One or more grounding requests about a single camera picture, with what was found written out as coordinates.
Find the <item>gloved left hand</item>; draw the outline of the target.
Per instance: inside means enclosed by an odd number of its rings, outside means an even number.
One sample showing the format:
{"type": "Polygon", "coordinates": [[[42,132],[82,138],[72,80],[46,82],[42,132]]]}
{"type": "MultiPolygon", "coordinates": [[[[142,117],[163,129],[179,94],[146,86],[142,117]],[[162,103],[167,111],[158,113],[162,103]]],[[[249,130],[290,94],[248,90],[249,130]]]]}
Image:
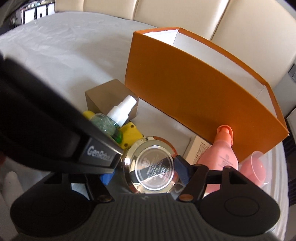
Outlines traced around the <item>gloved left hand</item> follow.
{"type": "Polygon", "coordinates": [[[13,202],[22,194],[23,189],[17,173],[7,173],[1,190],[1,240],[12,240],[18,235],[10,216],[10,209],[13,202]]]}

